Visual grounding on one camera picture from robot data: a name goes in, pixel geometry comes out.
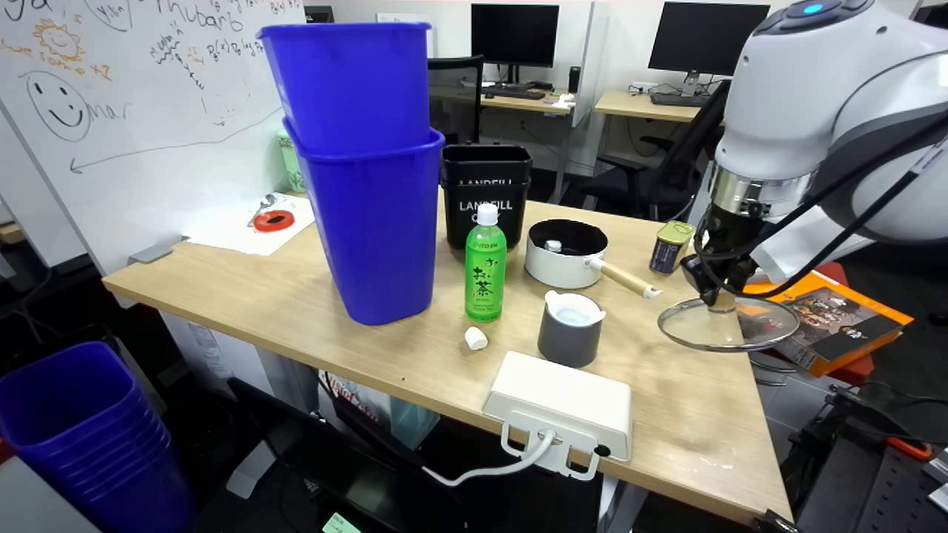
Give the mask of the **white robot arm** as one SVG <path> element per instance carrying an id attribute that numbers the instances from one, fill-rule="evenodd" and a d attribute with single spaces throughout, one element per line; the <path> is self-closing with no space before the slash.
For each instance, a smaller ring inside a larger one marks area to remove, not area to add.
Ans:
<path id="1" fill-rule="evenodd" d="M 871 243 L 948 239 L 948 26 L 924 0 L 790 0 L 747 39 L 686 280 L 787 286 Z"/>

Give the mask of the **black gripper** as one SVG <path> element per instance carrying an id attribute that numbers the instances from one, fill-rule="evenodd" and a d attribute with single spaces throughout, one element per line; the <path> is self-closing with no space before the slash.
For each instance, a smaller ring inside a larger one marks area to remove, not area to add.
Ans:
<path id="1" fill-rule="evenodd" d="M 705 306 L 723 291 L 739 294 L 757 264 L 748 251 L 772 233 L 772 226 L 755 215 L 733 215 L 710 206 L 693 233 L 693 251 L 680 257 L 683 278 Z"/>

